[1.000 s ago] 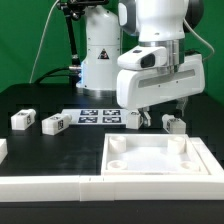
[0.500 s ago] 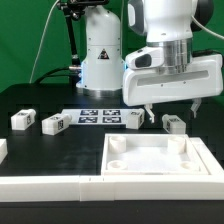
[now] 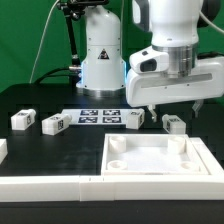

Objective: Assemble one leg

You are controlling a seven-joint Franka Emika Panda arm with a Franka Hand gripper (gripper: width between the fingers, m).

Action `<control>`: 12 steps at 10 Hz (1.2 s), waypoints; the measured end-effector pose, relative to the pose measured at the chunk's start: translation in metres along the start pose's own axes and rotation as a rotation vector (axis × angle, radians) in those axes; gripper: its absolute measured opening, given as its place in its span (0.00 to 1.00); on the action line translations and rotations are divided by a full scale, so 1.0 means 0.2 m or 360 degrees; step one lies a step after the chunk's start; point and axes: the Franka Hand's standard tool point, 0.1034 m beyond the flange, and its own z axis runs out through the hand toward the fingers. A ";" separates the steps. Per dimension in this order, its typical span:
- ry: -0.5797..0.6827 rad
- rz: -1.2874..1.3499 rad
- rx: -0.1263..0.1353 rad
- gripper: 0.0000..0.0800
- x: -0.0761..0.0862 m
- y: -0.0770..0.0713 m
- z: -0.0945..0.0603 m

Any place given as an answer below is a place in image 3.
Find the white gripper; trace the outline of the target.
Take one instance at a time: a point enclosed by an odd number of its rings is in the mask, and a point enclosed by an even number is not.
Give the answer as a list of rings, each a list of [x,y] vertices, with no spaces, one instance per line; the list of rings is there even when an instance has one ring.
[[[196,100],[194,116],[207,98],[224,94],[224,57],[196,61],[189,75],[167,75],[169,56],[165,52],[143,49],[130,56],[126,99],[130,106],[148,106],[153,122],[157,122],[155,105]]]

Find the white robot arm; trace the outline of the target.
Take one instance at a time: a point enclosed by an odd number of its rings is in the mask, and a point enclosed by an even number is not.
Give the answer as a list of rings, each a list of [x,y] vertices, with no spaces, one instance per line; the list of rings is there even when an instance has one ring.
[[[132,0],[134,23],[152,34],[151,45],[130,56],[120,53],[120,22],[102,6],[86,10],[87,56],[78,85],[102,96],[126,91],[132,107],[194,101],[224,95],[224,57],[197,58],[197,23],[204,0]]]

